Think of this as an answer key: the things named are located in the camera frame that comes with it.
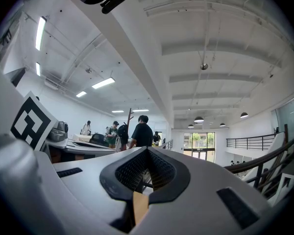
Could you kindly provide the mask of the black wall-mounted box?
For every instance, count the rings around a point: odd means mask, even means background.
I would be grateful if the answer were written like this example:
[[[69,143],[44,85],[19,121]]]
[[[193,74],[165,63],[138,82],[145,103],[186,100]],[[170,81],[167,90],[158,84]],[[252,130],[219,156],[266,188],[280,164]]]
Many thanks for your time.
[[[6,73],[5,77],[7,77],[10,80],[10,82],[14,85],[14,87],[17,87],[18,83],[24,76],[25,72],[26,72],[26,68],[22,67],[20,69]]]

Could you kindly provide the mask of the black hanging bag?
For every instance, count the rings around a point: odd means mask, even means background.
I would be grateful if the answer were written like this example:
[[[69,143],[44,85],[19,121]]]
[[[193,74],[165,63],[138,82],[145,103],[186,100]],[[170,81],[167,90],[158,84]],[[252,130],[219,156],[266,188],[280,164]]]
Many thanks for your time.
[[[128,125],[127,124],[121,125],[118,128],[117,134],[121,140],[121,145],[127,144],[127,142],[128,142]]]

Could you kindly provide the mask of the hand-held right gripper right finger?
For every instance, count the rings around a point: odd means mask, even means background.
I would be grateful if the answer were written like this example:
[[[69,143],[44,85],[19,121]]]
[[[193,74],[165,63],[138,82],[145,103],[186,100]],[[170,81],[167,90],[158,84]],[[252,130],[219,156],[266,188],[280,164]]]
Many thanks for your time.
[[[253,187],[220,165],[160,149],[190,172],[188,187],[174,201],[152,204],[129,235],[235,235],[242,228],[218,190],[229,188],[261,218],[271,207]]]

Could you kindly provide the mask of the dark curved handrail railing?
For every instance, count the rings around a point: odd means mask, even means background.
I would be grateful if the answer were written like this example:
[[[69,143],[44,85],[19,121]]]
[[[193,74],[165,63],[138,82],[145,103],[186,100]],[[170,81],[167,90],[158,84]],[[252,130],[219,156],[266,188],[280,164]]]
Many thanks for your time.
[[[263,164],[275,157],[276,160],[271,169],[265,169],[265,172],[262,172]],[[294,160],[294,139],[267,155],[247,163],[226,166],[225,169],[238,175],[241,172],[248,171],[258,166],[256,177],[245,181],[245,183],[252,185],[254,189],[258,190],[267,200],[269,200],[277,192],[282,170],[292,160]]]

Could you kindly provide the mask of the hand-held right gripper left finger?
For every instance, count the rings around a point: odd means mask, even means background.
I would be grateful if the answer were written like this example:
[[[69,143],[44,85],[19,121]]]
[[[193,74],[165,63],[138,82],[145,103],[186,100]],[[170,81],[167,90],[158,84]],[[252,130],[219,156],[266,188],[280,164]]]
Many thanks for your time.
[[[130,152],[52,165],[46,153],[0,136],[0,199],[25,234],[148,235],[137,223],[134,200],[111,198],[102,169]]]

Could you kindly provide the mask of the wooden coat rack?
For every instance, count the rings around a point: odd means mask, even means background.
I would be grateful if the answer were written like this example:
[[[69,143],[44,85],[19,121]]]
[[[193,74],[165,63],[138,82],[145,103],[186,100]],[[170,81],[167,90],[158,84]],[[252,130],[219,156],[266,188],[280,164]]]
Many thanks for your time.
[[[126,149],[129,148],[129,145],[131,143],[131,141],[130,141],[130,134],[129,134],[129,124],[130,124],[130,121],[133,119],[132,114],[134,114],[134,112],[132,111],[132,108],[130,108],[129,109],[129,113],[128,113],[128,118],[127,118],[127,123],[126,123],[126,125],[127,125],[127,134],[128,134],[127,144],[125,146]]]

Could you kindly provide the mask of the black balcony railing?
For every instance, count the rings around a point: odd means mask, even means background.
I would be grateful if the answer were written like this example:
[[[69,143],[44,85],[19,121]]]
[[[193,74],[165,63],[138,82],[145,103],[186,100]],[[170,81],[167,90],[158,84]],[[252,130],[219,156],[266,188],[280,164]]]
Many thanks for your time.
[[[228,138],[226,147],[245,150],[268,150],[272,145],[276,134],[254,136],[246,138]]]

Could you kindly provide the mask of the black office chair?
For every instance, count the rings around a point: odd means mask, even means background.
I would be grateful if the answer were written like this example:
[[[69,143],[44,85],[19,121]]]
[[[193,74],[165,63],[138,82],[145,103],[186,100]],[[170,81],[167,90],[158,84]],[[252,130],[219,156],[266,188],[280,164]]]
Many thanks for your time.
[[[105,136],[99,133],[93,134],[89,140],[89,143],[109,147],[109,143],[105,141]]]

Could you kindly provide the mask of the white framed side table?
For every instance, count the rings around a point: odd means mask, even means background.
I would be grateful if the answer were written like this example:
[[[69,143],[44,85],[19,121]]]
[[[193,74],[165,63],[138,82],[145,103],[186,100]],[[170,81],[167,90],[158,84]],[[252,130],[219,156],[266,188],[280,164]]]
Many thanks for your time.
[[[284,199],[294,188],[294,160],[292,160],[283,170],[276,194],[268,200],[273,207]]]

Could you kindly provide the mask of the glass entrance door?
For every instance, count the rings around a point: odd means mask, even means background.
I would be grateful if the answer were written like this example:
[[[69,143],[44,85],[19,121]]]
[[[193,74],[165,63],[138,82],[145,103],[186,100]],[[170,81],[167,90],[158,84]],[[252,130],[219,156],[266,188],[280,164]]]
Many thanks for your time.
[[[215,133],[184,133],[183,154],[215,162]]]

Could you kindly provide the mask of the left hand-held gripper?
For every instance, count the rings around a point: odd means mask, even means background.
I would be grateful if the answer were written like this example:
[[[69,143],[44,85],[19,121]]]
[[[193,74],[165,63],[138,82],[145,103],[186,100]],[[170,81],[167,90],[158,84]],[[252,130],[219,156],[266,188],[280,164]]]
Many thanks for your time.
[[[15,138],[27,142],[34,151],[43,151],[50,158],[50,146],[78,155],[106,156],[116,153],[115,149],[109,147],[69,139],[66,123],[58,121],[33,92],[24,97],[11,133]]]

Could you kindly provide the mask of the white staircase side panel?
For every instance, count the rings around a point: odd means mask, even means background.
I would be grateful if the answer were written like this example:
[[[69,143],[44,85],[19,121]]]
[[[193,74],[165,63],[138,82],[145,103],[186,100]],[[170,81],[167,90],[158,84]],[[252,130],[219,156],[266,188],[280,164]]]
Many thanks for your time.
[[[279,149],[284,143],[284,138],[285,138],[284,132],[277,134],[275,136],[273,142],[269,146],[268,150],[264,151],[264,154],[261,155],[261,157],[275,151],[276,149]],[[271,169],[271,167],[273,166],[275,160],[276,160],[276,157],[269,160],[269,161],[267,161],[267,162],[265,162],[263,164],[263,171],[262,172],[265,172],[265,169]],[[245,176],[241,177],[241,180],[242,181],[248,181],[248,180],[256,177],[257,171],[258,171],[258,166],[248,170],[245,173]]]

